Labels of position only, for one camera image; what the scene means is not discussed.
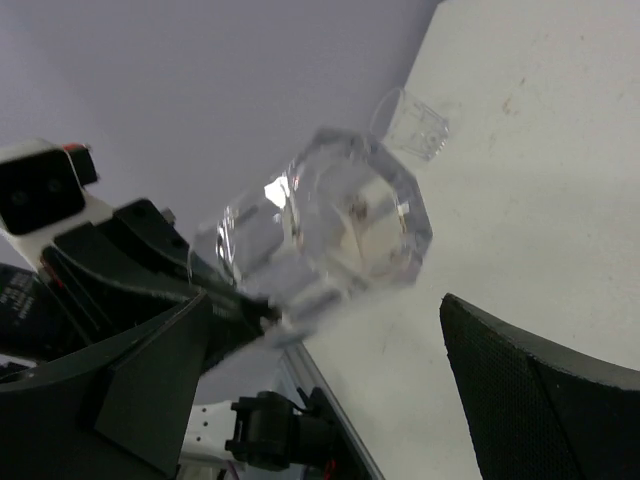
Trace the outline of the clear glass cup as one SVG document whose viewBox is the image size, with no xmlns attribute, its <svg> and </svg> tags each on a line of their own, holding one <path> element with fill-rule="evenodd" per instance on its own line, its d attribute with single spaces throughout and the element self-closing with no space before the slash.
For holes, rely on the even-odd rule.
<svg viewBox="0 0 640 480">
<path fill-rule="evenodd" d="M 424 161 L 437 156 L 449 137 L 448 121 L 401 87 L 391 89 L 380 100 L 369 130 L 386 147 Z"/>
<path fill-rule="evenodd" d="M 266 184 L 197 230 L 190 279 L 263 305 L 281 347 L 345 303 L 413 284 L 433 230 L 415 176 L 378 140 L 319 129 Z"/>
</svg>

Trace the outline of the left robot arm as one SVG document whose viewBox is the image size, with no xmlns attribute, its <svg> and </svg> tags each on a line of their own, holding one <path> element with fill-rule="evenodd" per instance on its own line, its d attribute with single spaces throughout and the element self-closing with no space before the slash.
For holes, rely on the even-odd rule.
<svg viewBox="0 0 640 480">
<path fill-rule="evenodd" d="M 200 377 L 277 317 L 189 251 L 148 200 L 111 209 L 25 193 L 1 227 L 35 262 L 1 270 L 1 348 L 35 366 L 1 378 L 5 479 L 172 479 L 186 461 L 346 474 L 342 429 L 315 389 L 194 402 Z"/>
</svg>

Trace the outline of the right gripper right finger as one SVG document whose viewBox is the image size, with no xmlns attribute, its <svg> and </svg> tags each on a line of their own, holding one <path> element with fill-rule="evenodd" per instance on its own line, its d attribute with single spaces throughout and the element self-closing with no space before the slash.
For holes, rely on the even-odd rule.
<svg viewBox="0 0 640 480">
<path fill-rule="evenodd" d="M 485 479 L 636 479 L 639 373 L 447 294 L 447 356 Z"/>
</svg>

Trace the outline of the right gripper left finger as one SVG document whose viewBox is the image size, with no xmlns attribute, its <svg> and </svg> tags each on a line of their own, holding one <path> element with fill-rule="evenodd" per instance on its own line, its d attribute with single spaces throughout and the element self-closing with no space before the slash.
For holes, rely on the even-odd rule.
<svg viewBox="0 0 640 480">
<path fill-rule="evenodd" d="M 210 301 L 199 295 L 2 381 L 2 478 L 172 478 L 210 314 Z"/>
</svg>

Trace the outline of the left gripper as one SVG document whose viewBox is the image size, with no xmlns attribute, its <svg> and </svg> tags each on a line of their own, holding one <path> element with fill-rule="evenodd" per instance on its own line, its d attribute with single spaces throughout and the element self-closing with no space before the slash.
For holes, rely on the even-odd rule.
<svg viewBox="0 0 640 480">
<path fill-rule="evenodd" d="M 304 337 L 280 308 L 188 270 L 189 245 L 148 200 L 114 211 L 1 203 L 1 231 L 34 260 L 1 267 L 1 352 L 54 360 L 151 322 L 206 295 L 204 370 L 242 349 Z"/>
</svg>

